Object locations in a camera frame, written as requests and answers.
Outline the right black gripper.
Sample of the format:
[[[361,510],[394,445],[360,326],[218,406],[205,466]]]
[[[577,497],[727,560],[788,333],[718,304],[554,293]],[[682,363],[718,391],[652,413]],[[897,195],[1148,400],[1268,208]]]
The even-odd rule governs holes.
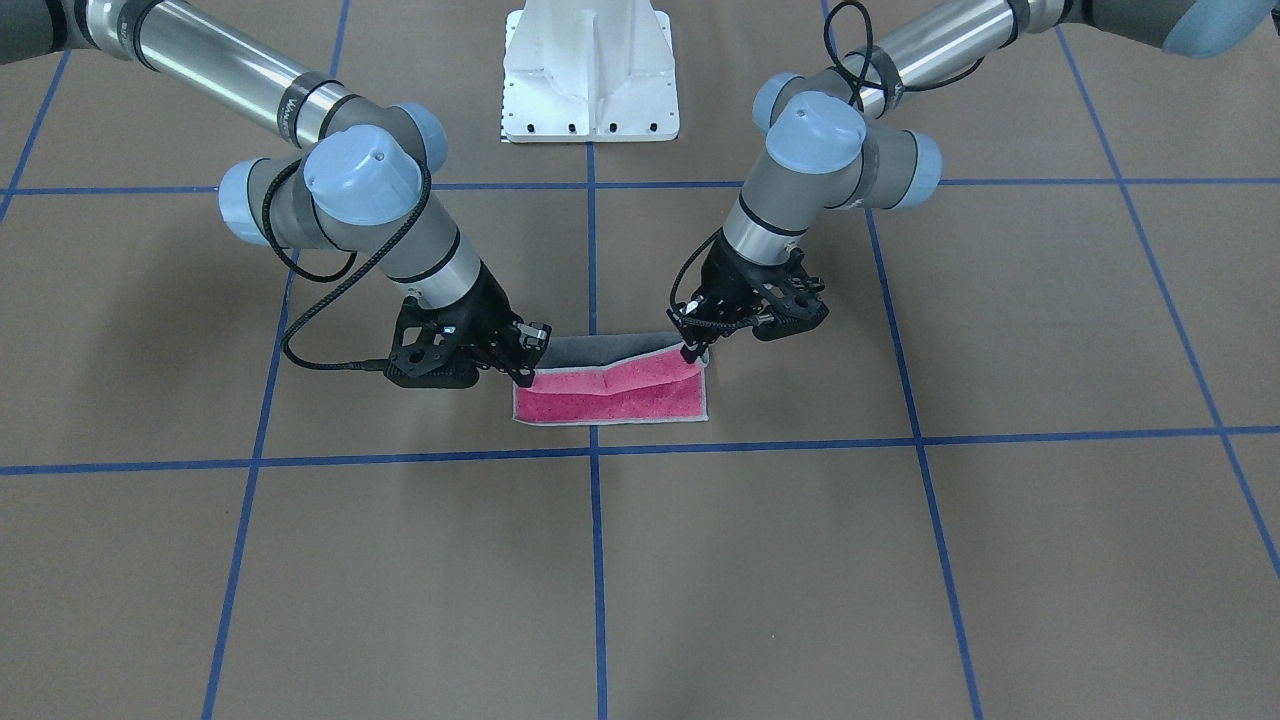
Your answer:
[[[403,388],[465,389],[495,369],[517,387],[531,387],[552,328],[525,322],[483,265],[476,284],[457,302],[422,309],[402,302],[384,375]]]

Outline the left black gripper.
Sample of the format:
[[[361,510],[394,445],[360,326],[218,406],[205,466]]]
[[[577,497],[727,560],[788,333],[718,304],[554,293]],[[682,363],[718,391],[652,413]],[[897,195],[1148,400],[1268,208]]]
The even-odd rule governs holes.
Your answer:
[[[685,273],[703,255],[700,284],[687,302],[677,300]],[[722,232],[704,241],[680,268],[667,315],[684,338],[686,364],[701,361],[703,347],[748,328],[760,341],[815,329],[829,314],[820,299],[820,278],[803,266],[805,252],[790,249],[780,265],[759,265],[740,256]]]

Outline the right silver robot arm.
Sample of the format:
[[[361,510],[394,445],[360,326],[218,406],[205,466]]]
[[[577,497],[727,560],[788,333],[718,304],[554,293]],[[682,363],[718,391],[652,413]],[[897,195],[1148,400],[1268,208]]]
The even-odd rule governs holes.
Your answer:
[[[3,63],[95,49],[172,77],[274,131],[296,155],[223,177],[224,223],[332,290],[284,331],[282,354],[317,372],[375,372],[406,388],[468,388],[494,369],[534,382],[550,327],[517,315],[435,193],[440,122],[383,106],[187,1],[5,1]],[[293,338],[370,272],[402,293],[383,357],[319,363]]]

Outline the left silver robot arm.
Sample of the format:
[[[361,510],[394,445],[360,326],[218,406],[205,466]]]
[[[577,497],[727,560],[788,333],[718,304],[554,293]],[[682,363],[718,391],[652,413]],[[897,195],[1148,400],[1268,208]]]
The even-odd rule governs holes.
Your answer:
[[[952,85],[992,53],[1062,23],[1084,24],[1164,53],[1210,58],[1238,45],[1275,1],[946,1],[850,53],[823,40],[829,65],[783,73],[758,91],[764,149],[723,225],[694,254],[700,283],[669,299],[682,357],[698,363],[719,338],[749,329],[772,341],[817,328],[824,286],[803,268],[803,237],[826,209],[923,204],[943,169],[928,136],[883,123],[906,97]]]

